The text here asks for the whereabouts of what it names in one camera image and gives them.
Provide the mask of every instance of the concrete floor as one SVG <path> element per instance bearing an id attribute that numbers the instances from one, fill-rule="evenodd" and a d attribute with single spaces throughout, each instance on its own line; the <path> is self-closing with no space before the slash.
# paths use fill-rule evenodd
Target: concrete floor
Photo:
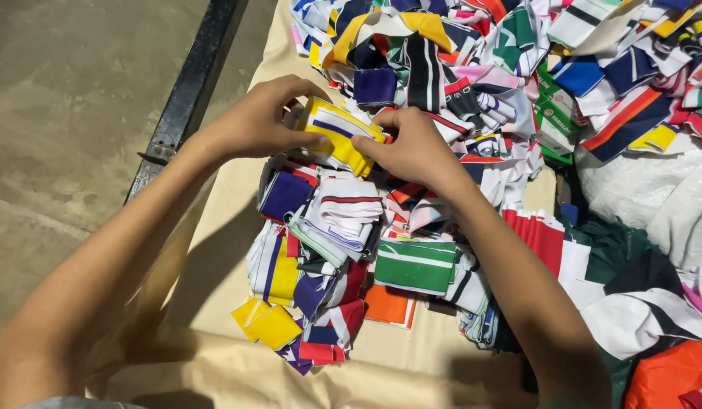
<path id="1" fill-rule="evenodd" d="M 277 0 L 251 0 L 206 120 L 245 94 Z M 207 0 L 0 0 L 0 327 L 118 211 Z"/>

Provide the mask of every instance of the hand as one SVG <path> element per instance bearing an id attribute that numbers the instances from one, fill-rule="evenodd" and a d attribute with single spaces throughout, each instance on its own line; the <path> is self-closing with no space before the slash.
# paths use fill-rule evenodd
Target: hand
<path id="1" fill-rule="evenodd" d="M 442 197 L 460 180 L 469 178 L 432 119 L 418 108 L 384 111 L 373 120 L 383 128 L 399 129 L 394 143 L 380 144 L 360 135 L 354 135 L 351 143 L 394 176 L 420 183 Z"/>
<path id="2" fill-rule="evenodd" d="M 229 158 L 262 158 L 301 146 L 328 145 L 331 141 L 326 135 L 290 130 L 281 124 L 283 106 L 302 95 L 331 100 L 307 79 L 282 76 L 255 85 L 201 133 L 212 149 Z"/>

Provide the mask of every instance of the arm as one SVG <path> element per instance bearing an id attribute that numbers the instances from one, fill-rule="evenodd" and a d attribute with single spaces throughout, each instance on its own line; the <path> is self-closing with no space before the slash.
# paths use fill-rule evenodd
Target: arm
<path id="1" fill-rule="evenodd" d="M 542 403 L 610 405 L 610 381 L 598 346 L 573 302 L 525 242 L 505 223 L 416 108 L 374 118 L 399 129 L 391 145 L 354 137 L 358 151 L 399 178 L 447 200 L 485 270 L 500 309 L 538 378 Z"/>
<path id="2" fill-rule="evenodd" d="M 83 363 L 108 330 L 97 323 L 117 321 L 209 176 L 232 158 L 328 143 L 323 135 L 281 125 L 283 106 L 308 94 L 328 98 L 297 76 L 256 85 L 55 268 L 0 335 L 0 409 L 83 396 Z"/>

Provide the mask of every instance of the cream cloth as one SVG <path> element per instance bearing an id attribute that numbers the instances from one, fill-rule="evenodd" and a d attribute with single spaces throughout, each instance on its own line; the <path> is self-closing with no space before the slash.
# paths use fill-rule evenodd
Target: cream cloth
<path id="1" fill-rule="evenodd" d="M 295 73 L 328 89 L 296 54 L 288 5 L 278 2 L 252 85 Z M 328 91 L 335 103 L 342 100 Z M 348 361 L 305 377 L 248 342 L 229 312 L 250 290 L 245 255 L 262 227 L 255 202 L 264 163 L 225 164 L 198 198 L 128 304 L 123 327 L 96 348 L 90 396 L 187 409 L 535 407 L 537 398 L 519 387 L 519 357 L 478 350 L 457 332 L 457 318 L 429 312 L 423 302 L 411 330 L 364 321 Z M 555 178 L 548 171 L 528 185 L 526 202 L 552 211 Z"/>

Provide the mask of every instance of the metal bar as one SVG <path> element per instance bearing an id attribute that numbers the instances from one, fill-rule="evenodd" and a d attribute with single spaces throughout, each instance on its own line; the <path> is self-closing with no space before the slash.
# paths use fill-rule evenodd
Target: metal bar
<path id="1" fill-rule="evenodd" d="M 248 0 L 210 0 L 147 150 L 138 153 L 142 163 L 124 204 L 151 182 L 199 129 L 247 4 Z"/>

